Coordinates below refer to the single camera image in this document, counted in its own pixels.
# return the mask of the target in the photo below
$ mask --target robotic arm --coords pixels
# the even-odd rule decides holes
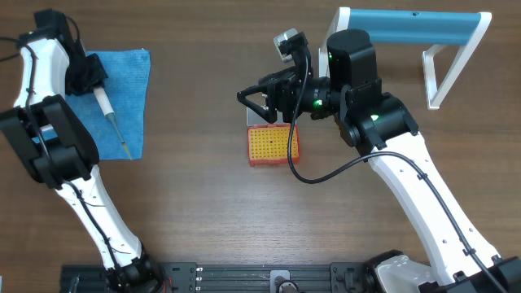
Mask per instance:
[[[380,261],[373,275],[382,289],[431,292],[438,287],[477,288],[461,281],[479,275],[480,280],[486,279],[496,288],[486,292],[506,292],[498,281],[504,277],[489,272],[503,261],[497,250],[471,224],[445,185],[405,105],[392,94],[382,93],[369,34],[348,29],[328,38],[331,78],[313,77],[303,33],[291,29],[276,37],[274,43],[282,61],[293,60],[295,66],[261,78],[259,85],[238,92],[237,99],[269,123],[277,120],[277,111],[281,112],[284,122],[292,127],[302,112],[310,113],[313,120],[335,116],[340,136],[350,147],[356,147],[361,157],[318,179],[303,178],[288,160],[301,181],[319,183],[369,161],[391,188],[420,237],[431,267],[409,261],[406,256]],[[247,99],[256,93],[264,94],[266,107]],[[437,286],[426,289],[429,283]]]
[[[103,186],[94,140],[63,99],[102,89],[103,65],[97,55],[85,56],[64,14],[46,10],[34,17],[37,29],[17,43],[24,59],[20,96],[12,110],[0,114],[0,129],[31,177],[55,189],[78,215],[99,249],[107,286],[158,291],[163,269],[121,219]],[[47,129],[57,137],[42,139]]]

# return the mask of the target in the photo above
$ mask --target wooden table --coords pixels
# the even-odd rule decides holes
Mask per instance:
[[[104,184],[128,227],[158,260],[206,264],[328,264],[393,248],[427,261],[383,181],[363,164],[320,185],[287,166],[250,168],[236,92],[284,68],[274,36],[289,28],[317,48],[342,5],[491,11],[492,24],[439,111],[428,111],[421,52],[377,45],[383,88],[402,99],[433,160],[479,231],[503,256],[521,252],[521,2],[512,1],[30,1],[4,2],[0,35],[34,28],[53,7],[73,17],[90,50],[151,52],[142,160],[103,161]],[[0,44],[10,53],[11,44]],[[455,49],[436,62],[446,72]],[[0,108],[12,107],[21,61],[0,66]],[[333,120],[299,120],[306,177],[357,153]],[[0,138],[0,275],[5,292],[56,292],[63,264],[101,264],[71,208],[32,181]]]

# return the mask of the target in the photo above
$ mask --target blue towel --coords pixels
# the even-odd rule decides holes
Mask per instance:
[[[133,159],[141,159],[143,151],[143,114],[150,76],[150,52],[128,50],[119,52],[91,51],[98,54],[108,78],[105,92],[111,102],[118,127]],[[65,97],[67,104],[87,128],[98,147],[101,160],[127,160],[116,131],[103,115],[94,94]],[[56,136],[46,131],[44,138]]]

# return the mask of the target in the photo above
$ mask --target blue bar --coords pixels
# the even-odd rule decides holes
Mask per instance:
[[[372,42],[466,45],[481,14],[352,9],[348,28],[367,31]]]

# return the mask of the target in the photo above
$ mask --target table top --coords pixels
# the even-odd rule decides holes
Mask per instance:
[[[27,0],[0,10],[0,35],[34,28]],[[361,164],[308,186],[285,165],[251,168],[246,109],[236,93],[285,68],[273,37],[304,31],[317,48],[341,1],[67,1],[88,50],[151,52],[142,160],[103,161],[104,185],[127,226],[158,260],[200,264],[329,264],[399,249],[427,261],[385,183]],[[419,124],[436,167],[481,234],[503,256],[521,251],[521,2],[353,0],[351,7],[491,11],[483,41],[438,111],[428,111],[421,53],[375,45],[383,89]],[[0,44],[6,53],[11,45]],[[438,77],[456,48],[436,57]],[[20,90],[21,61],[0,66],[0,109]],[[332,118],[299,119],[298,169],[319,177],[357,156]],[[63,264],[101,264],[90,236],[53,190],[32,181],[0,136],[3,290],[57,291]]]

